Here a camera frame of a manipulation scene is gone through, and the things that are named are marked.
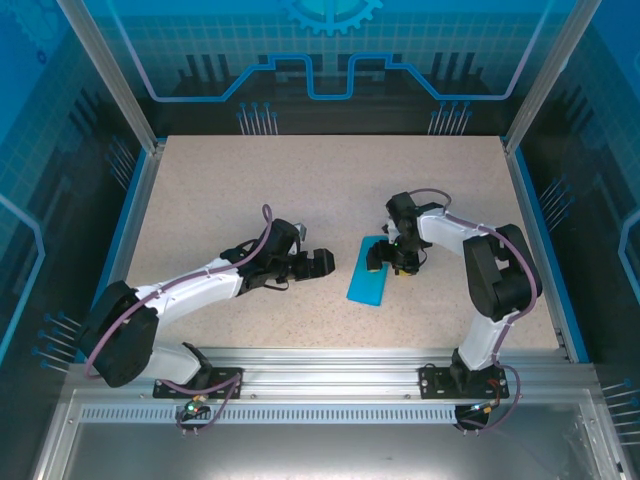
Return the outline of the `blue cloth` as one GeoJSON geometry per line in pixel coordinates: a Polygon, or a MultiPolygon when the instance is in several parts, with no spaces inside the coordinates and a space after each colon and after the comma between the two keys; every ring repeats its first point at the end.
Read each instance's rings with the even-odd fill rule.
{"type": "Polygon", "coordinates": [[[384,236],[366,236],[362,239],[346,295],[346,298],[352,302],[374,307],[379,307],[382,303],[388,265],[384,264],[382,269],[378,271],[369,271],[366,265],[369,249],[380,240],[387,240],[387,238],[384,236]]]}

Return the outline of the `grey metal tray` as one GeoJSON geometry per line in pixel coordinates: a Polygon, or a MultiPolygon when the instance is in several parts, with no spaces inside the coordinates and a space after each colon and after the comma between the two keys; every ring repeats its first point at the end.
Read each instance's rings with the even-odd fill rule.
{"type": "MultiPolygon", "coordinates": [[[[487,431],[454,424],[83,424],[75,394],[52,420],[32,480],[640,480],[589,398],[527,403],[487,431]]],[[[267,403],[231,404],[339,404],[267,403]]],[[[419,402],[346,403],[428,405],[419,402]]]]}

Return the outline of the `long aluminium mounting rail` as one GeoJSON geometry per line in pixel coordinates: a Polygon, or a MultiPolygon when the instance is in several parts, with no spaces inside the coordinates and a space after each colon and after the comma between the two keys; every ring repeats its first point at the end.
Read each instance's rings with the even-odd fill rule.
{"type": "MultiPolygon", "coordinates": [[[[401,400],[419,396],[418,369],[447,367],[447,348],[205,348],[211,363],[244,370],[249,400],[401,400]]],[[[556,350],[507,349],[501,362],[520,375],[529,403],[571,402],[598,386],[595,367],[572,363],[556,350]]]]}

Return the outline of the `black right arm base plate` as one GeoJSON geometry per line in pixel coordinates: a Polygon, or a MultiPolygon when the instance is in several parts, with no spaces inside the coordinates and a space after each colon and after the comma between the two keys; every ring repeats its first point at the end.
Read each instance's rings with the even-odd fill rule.
{"type": "Polygon", "coordinates": [[[505,372],[495,366],[483,370],[462,370],[426,364],[418,370],[418,386],[423,400],[508,399],[509,385],[505,372]]]}

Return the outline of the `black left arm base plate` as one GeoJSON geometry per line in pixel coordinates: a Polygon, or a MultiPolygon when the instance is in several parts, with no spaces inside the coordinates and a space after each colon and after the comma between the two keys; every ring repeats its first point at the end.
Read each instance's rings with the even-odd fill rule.
{"type": "Polygon", "coordinates": [[[239,399],[244,370],[237,367],[213,367],[201,369],[186,384],[156,380],[152,390],[154,399],[187,399],[197,395],[223,400],[228,394],[239,399]]]}

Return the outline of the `aluminium frame post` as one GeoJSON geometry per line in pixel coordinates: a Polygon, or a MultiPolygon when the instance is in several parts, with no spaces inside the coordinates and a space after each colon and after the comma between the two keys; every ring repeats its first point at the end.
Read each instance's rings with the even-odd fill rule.
{"type": "Polygon", "coordinates": [[[83,0],[56,0],[141,147],[151,155],[159,140],[83,0]]]}
{"type": "Polygon", "coordinates": [[[576,0],[505,136],[503,150],[506,156],[515,155],[601,2],[602,0],[576,0]]]}

